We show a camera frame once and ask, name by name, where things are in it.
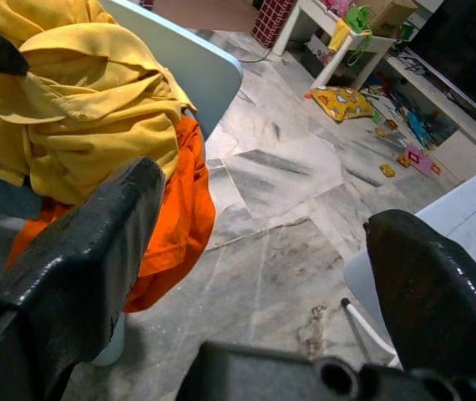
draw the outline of scattered toys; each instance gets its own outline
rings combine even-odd
[[[411,160],[406,155],[399,155],[396,161],[406,169],[411,165]]]
[[[411,160],[411,166],[422,174],[430,177],[433,175],[433,161],[414,145],[407,146],[405,155]]]
[[[394,121],[392,121],[391,119],[386,120],[386,121],[385,121],[385,125],[386,125],[389,129],[392,129],[392,130],[398,129],[398,125],[397,125]]]
[[[396,171],[390,165],[380,165],[379,170],[385,175],[387,178],[392,178],[396,176]]]
[[[442,173],[442,169],[438,166],[438,165],[435,165],[433,163],[433,165],[431,166],[431,170],[433,171],[433,173],[435,173],[436,175],[440,175],[440,173]]]
[[[385,131],[384,129],[376,128],[375,133],[380,138],[386,138],[387,137],[387,131]]]

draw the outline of white tv stand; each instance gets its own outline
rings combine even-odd
[[[476,145],[476,121],[472,117],[448,99],[445,94],[432,85],[425,77],[408,70],[398,58],[387,54],[384,59],[414,88],[441,109],[463,131],[463,134]]]

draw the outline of green bag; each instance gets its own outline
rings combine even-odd
[[[351,7],[346,16],[346,23],[355,33],[365,33],[369,31],[369,35],[362,40],[361,44],[355,50],[351,57],[347,60],[347,66],[355,65],[358,59],[366,52],[367,47],[372,42],[372,30],[368,25],[369,6]]]
[[[370,29],[368,25],[369,13],[369,6],[351,7],[346,16],[346,23],[353,32],[362,33],[363,31],[367,31]]]

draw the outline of red brick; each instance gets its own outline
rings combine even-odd
[[[296,0],[265,0],[251,32],[253,37],[266,48],[273,46],[295,3]]]

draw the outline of orange cloth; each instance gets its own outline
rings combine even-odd
[[[160,215],[138,280],[127,299],[126,312],[151,307],[182,280],[205,249],[214,225],[215,208],[208,189],[209,173],[200,127],[196,121],[183,116],[175,129],[179,162],[165,187]],[[8,268],[48,224],[63,216],[70,207],[47,199],[39,218],[27,221],[16,236]]]

